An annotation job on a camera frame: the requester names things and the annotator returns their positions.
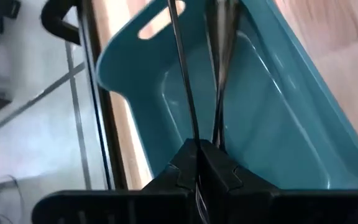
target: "black metal frame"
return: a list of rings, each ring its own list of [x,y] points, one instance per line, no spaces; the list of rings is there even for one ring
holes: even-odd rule
[[[85,50],[85,67],[96,112],[96,122],[103,155],[108,189],[127,189],[127,180],[113,116],[111,98],[96,81],[95,64],[101,52],[92,0],[79,0],[77,14],[81,46]]]

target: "black plastic bracket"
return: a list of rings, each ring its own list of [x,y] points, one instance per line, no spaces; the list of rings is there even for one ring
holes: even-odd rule
[[[213,144],[187,139],[140,191],[58,192],[34,208],[35,224],[198,223],[196,179],[210,224],[358,223],[358,190],[281,190]]]

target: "handle cutout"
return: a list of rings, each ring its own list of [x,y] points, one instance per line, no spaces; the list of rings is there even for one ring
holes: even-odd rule
[[[185,11],[186,3],[176,0],[177,13],[180,16]],[[149,40],[171,23],[168,6],[161,10],[150,22],[148,22],[137,34],[142,40]]]

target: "teal plastic bin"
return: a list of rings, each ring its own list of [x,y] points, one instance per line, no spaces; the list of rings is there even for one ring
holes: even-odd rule
[[[283,189],[358,189],[358,137],[272,1],[242,0],[224,99],[230,156]],[[179,17],[200,136],[211,139],[214,77],[204,1],[185,1]],[[149,40],[138,33],[162,9],[154,0],[99,58],[107,90],[124,96],[153,175],[192,138],[177,47],[169,25]]]

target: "white floor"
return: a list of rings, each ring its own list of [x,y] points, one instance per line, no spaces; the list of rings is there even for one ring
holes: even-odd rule
[[[44,2],[22,0],[19,17],[6,20],[0,44],[11,61],[13,102],[0,111],[0,121],[68,73],[65,42],[40,24]],[[72,50],[76,66],[83,60],[82,49]],[[30,223],[33,206],[49,193],[84,189],[82,162],[88,163],[92,189],[104,188],[95,111],[85,71],[75,76],[75,84],[88,161],[83,161],[80,153],[69,82],[0,128],[0,182],[6,181],[7,175],[14,176],[24,199],[22,207],[17,190],[0,193],[0,213],[13,223]]]

